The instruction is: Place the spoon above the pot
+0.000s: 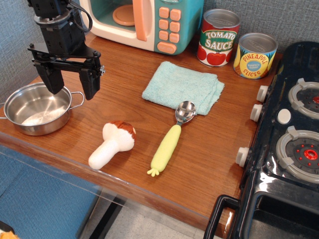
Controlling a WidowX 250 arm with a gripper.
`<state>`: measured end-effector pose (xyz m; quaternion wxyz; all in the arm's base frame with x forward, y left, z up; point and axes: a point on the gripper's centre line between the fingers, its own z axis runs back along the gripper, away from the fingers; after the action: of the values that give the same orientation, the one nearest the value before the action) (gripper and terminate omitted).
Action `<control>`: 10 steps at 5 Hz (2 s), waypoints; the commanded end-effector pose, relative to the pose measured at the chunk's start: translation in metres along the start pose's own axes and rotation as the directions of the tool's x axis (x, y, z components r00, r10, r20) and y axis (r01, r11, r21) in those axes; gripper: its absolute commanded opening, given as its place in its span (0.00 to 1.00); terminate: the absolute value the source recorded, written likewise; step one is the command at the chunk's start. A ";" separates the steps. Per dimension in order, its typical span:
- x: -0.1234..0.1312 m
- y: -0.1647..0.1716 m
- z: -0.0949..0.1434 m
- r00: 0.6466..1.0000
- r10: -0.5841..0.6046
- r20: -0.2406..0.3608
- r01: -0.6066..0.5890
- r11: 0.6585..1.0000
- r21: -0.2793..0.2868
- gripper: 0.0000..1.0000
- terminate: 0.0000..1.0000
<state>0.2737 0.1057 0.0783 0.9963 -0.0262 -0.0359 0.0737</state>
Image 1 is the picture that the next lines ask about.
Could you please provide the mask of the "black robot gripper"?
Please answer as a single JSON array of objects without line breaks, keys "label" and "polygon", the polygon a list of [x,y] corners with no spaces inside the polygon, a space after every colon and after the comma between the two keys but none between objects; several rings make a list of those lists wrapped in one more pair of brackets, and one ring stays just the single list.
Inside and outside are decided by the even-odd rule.
[{"label": "black robot gripper", "polygon": [[[85,29],[79,15],[58,15],[54,18],[34,16],[35,23],[40,27],[44,43],[30,44],[34,59],[49,61],[54,59],[66,60],[69,58],[93,59],[95,66],[82,69],[79,73],[80,81],[86,100],[91,100],[100,90],[100,76],[105,73],[100,64],[101,54],[86,46]],[[59,93],[64,87],[61,71],[55,69],[51,63],[35,61],[34,65],[39,76],[52,94]]]}]

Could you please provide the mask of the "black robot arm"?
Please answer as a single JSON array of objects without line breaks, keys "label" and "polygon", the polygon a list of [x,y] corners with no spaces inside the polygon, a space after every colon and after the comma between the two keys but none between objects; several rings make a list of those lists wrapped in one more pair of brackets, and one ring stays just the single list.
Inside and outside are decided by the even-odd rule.
[{"label": "black robot arm", "polygon": [[100,77],[105,72],[100,52],[85,44],[92,18],[84,28],[80,12],[85,9],[71,0],[30,0],[28,5],[44,38],[44,43],[31,43],[28,50],[45,86],[55,95],[64,87],[62,71],[77,72],[85,98],[91,100],[100,90]]}]

